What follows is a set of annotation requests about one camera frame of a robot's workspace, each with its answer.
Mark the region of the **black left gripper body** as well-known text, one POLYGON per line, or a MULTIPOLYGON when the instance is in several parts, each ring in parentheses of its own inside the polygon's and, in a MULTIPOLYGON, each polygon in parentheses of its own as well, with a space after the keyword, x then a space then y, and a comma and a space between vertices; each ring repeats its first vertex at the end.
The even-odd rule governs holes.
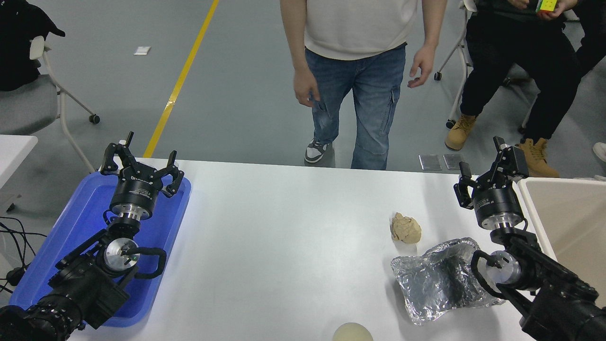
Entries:
POLYGON ((119 212, 122 206, 134 205, 145 212, 153 212, 163 186, 161 179, 139 179, 129 170, 123 170, 119 173, 110 209, 119 212))

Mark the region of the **person's left hand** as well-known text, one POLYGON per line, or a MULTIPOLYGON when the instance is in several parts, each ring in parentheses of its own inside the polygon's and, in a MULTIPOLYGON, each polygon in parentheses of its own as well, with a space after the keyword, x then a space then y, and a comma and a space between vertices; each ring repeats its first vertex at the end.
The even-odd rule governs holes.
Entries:
POLYGON ((407 83, 409 88, 420 87, 426 83, 433 71, 436 49, 435 45, 423 45, 416 52, 410 70, 411 80, 407 83))
POLYGON ((578 0, 540 0, 536 7, 536 15, 545 21, 554 20, 577 4, 578 0))

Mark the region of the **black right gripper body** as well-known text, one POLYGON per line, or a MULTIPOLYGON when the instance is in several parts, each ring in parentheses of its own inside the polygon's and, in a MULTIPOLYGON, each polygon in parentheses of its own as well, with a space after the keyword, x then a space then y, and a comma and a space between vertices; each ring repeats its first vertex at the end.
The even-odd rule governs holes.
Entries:
POLYGON ((513 183, 511 179, 504 184, 476 180, 472 208, 479 227, 514 227, 524 220, 513 183))

